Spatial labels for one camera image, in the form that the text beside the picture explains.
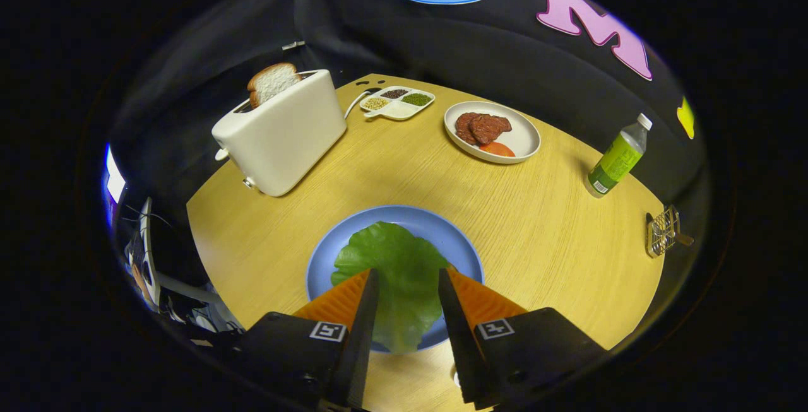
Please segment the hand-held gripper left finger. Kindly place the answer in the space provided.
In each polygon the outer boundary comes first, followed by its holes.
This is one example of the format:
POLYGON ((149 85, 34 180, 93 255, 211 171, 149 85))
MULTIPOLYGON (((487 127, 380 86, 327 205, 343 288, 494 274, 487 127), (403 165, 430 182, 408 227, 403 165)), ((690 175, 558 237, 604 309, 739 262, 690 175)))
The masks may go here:
POLYGON ((286 411, 361 411, 380 293, 367 269, 294 314, 269 312, 234 343, 248 381, 286 411))

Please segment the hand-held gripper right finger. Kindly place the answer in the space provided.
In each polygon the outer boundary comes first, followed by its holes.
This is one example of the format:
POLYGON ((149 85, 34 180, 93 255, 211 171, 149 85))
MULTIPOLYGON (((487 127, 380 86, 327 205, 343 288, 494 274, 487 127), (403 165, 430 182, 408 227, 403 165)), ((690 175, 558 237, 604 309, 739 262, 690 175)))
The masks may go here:
POLYGON ((524 309, 454 268, 439 272, 438 292, 461 395, 475 409, 537 411, 609 357, 556 309, 524 309))

